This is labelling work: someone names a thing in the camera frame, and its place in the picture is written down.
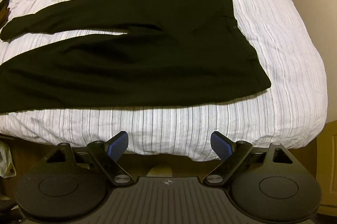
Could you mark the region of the brown dark object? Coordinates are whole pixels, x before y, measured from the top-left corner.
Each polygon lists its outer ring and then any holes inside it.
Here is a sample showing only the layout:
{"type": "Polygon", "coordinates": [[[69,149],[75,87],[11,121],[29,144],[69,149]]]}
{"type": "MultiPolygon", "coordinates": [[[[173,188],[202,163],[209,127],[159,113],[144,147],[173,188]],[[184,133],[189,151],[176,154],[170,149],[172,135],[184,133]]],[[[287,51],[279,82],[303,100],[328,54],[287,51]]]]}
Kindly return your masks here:
{"type": "Polygon", "coordinates": [[[8,21],[8,17],[10,14],[10,8],[9,8],[10,0],[1,0],[0,3],[0,28],[5,26],[5,24],[8,21]]]}

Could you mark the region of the black pants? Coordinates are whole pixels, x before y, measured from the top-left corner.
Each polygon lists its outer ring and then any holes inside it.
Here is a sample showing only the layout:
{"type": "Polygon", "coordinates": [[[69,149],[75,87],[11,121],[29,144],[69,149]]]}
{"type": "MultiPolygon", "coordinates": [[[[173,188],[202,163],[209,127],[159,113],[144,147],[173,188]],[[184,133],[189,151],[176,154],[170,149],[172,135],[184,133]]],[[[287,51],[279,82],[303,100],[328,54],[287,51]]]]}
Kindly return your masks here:
{"type": "Polygon", "coordinates": [[[1,39],[86,29],[1,64],[1,113],[192,106],[271,87],[233,0],[69,0],[12,19],[1,39]]]}

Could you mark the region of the white striped duvet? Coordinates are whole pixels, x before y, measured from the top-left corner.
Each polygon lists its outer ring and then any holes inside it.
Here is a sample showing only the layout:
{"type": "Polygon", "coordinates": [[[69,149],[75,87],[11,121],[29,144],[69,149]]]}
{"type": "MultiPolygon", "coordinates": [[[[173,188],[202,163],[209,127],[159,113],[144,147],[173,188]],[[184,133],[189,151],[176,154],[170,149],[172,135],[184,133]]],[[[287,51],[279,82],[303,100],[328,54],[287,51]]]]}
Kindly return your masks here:
{"type": "MultiPolygon", "coordinates": [[[[65,0],[10,0],[11,16],[65,0]]],[[[37,143],[84,146],[120,131],[129,152],[215,159],[210,136],[219,131],[257,147],[280,142],[301,148],[323,129],[327,80],[323,61],[292,0],[233,0],[239,29],[271,80],[265,93],[215,105],[171,109],[37,110],[1,116],[1,133],[37,143]]]]}

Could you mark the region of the clear plastic bag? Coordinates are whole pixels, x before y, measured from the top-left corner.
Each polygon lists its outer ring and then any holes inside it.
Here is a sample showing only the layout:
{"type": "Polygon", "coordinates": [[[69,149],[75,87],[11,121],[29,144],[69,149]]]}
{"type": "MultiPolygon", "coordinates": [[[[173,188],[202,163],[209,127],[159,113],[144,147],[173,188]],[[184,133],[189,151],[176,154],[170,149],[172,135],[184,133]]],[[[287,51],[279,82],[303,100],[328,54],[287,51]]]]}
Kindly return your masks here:
{"type": "Polygon", "coordinates": [[[0,142],[0,176],[10,178],[15,177],[16,174],[10,148],[4,142],[0,142]]]}

